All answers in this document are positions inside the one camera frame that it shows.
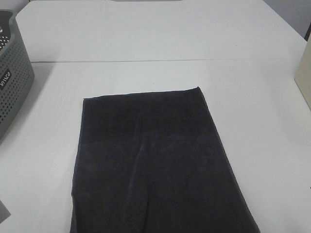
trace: gray object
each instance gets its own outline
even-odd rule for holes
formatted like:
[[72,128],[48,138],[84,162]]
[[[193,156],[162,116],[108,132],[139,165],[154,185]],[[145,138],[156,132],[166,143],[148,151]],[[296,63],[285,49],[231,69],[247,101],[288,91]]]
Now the gray object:
[[5,221],[9,216],[10,212],[7,210],[7,208],[3,205],[3,203],[0,200],[0,223]]
[[29,0],[0,0],[0,9],[10,9],[15,12],[20,12]]
[[0,10],[0,138],[22,106],[34,81],[16,14]]
[[311,22],[311,0],[264,0],[302,37]]

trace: dark purple cloth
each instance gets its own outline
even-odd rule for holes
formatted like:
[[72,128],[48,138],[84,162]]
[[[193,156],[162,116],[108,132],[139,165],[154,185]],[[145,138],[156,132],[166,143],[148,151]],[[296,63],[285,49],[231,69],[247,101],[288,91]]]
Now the dark purple cloth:
[[199,88],[85,99],[71,233],[259,233]]

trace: white table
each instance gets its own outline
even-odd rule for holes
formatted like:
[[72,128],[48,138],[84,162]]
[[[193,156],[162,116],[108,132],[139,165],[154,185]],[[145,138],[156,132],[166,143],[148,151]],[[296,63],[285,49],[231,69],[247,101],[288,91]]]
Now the white table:
[[262,0],[32,1],[31,61],[299,59],[305,41]]

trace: cardboard box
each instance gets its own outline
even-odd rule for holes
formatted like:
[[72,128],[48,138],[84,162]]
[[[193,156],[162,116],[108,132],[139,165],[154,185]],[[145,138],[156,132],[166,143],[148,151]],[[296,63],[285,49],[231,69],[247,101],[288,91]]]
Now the cardboard box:
[[311,109],[311,39],[307,42],[295,81]]

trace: laundry basket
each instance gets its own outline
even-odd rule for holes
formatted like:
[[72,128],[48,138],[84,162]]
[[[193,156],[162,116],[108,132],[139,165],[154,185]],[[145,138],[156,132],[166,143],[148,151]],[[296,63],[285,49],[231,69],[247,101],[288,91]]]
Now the laundry basket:
[[22,106],[34,81],[16,14],[0,10],[0,139]]

